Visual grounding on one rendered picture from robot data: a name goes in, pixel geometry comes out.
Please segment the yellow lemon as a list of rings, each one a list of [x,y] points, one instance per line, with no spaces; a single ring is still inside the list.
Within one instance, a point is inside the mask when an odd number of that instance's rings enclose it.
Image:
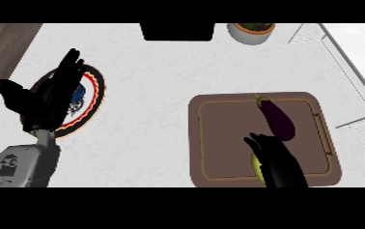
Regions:
[[[261,181],[265,184],[264,172],[262,172],[262,163],[261,163],[259,158],[258,158],[255,153],[252,153],[252,167],[253,167],[255,173],[256,173]]]

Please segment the white plant pot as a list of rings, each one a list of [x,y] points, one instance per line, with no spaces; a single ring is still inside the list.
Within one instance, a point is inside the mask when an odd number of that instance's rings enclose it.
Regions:
[[[258,45],[268,40],[276,28],[276,24],[271,24],[270,28],[264,31],[250,30],[245,28],[239,23],[230,23],[227,25],[227,28],[230,35],[240,43],[245,43],[248,45]]]

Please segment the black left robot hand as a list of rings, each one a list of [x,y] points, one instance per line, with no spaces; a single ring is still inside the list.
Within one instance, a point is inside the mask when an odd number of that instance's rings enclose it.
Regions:
[[[10,79],[0,79],[0,96],[7,107],[23,116],[23,130],[57,130],[64,122],[83,73],[88,67],[81,51],[72,48],[52,78],[32,92]]]

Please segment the brown tray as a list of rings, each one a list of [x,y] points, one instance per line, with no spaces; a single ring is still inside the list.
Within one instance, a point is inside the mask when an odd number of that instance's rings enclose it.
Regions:
[[[298,158],[311,186],[333,186],[344,175],[323,109],[308,92],[265,93],[289,115],[296,137],[286,146]],[[252,167],[252,133],[271,134],[258,97],[199,95],[188,105],[190,175],[200,187],[262,187]]]

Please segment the black appliance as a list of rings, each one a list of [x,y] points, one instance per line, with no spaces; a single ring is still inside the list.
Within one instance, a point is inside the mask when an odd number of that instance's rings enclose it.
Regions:
[[[214,38],[215,23],[143,23],[147,41],[208,42]]]

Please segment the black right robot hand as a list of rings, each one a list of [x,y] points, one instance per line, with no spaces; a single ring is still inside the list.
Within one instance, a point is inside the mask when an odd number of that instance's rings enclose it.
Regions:
[[[282,139],[252,132],[245,141],[262,164],[265,185],[271,188],[308,187],[299,161]]]

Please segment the round patterned plate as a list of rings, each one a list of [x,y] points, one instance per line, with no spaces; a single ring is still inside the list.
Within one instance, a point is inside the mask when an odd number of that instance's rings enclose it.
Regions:
[[[100,70],[88,65],[79,87],[73,94],[67,116],[61,127],[55,131],[55,137],[63,138],[81,130],[100,111],[106,93],[106,82]]]

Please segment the wooden cabinet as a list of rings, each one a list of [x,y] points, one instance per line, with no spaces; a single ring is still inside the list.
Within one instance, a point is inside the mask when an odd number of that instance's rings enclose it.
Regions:
[[[42,26],[42,23],[0,23],[0,78],[11,77]]]

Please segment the purple eggplant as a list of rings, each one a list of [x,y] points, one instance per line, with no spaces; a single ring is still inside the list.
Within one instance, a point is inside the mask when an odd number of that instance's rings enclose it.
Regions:
[[[268,97],[256,95],[256,100],[273,134],[283,141],[290,141],[296,136],[296,126],[290,117]]]

